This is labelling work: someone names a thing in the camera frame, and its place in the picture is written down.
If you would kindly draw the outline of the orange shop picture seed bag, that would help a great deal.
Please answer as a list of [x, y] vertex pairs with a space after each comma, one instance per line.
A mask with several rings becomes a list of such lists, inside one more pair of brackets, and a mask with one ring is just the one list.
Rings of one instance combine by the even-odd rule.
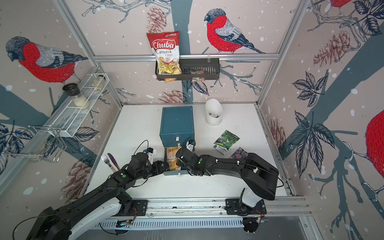
[[181, 170], [181, 167], [177, 165], [177, 157], [176, 153], [181, 147], [172, 147], [166, 149], [166, 157], [167, 157], [167, 163], [169, 165], [170, 171], [179, 171]]

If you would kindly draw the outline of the green gourd seed bag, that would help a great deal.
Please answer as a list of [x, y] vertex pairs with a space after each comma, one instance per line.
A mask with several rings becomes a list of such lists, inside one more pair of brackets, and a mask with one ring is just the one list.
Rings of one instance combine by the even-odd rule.
[[228, 130], [225, 130], [220, 137], [214, 142], [214, 149], [225, 155], [228, 150], [239, 140], [240, 138]]

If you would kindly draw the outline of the flower seed bag pink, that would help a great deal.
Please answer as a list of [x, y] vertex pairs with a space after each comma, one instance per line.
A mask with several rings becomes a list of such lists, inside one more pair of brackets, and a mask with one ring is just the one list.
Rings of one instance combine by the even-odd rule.
[[229, 159], [237, 160], [241, 158], [245, 158], [248, 156], [248, 152], [239, 147], [230, 157]]

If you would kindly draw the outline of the teal drawer cabinet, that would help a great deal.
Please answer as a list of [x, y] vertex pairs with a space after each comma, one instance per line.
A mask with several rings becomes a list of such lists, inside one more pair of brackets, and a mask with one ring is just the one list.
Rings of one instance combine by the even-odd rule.
[[[186, 142], [188, 140], [195, 140], [193, 107], [164, 107], [162, 112], [160, 138], [165, 147], [164, 162], [167, 163], [167, 148], [186, 147]], [[185, 175], [187, 173], [187, 170], [181, 167], [181, 170], [179, 171], [170, 171], [168, 169], [164, 175]]]

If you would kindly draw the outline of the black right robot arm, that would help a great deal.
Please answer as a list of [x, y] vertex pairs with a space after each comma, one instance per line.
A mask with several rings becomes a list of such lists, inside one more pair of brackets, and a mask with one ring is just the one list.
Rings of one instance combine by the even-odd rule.
[[185, 147], [176, 153], [177, 166], [185, 168], [193, 176], [225, 175], [242, 179], [243, 188], [239, 199], [226, 199], [224, 209], [228, 215], [246, 217], [263, 216], [267, 213], [265, 200], [276, 198], [276, 189], [282, 180], [279, 170], [255, 153], [239, 159], [223, 159], [210, 155], [198, 156]]

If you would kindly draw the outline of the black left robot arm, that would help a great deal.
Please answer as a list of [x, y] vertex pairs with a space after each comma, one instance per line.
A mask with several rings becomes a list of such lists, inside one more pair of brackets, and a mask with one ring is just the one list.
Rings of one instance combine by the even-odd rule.
[[126, 192], [137, 180], [161, 175], [166, 162], [151, 163], [146, 153], [133, 155], [121, 170], [111, 174], [100, 186], [76, 201], [56, 210], [49, 207], [37, 217], [28, 240], [75, 240], [122, 207], [131, 207], [132, 197]]

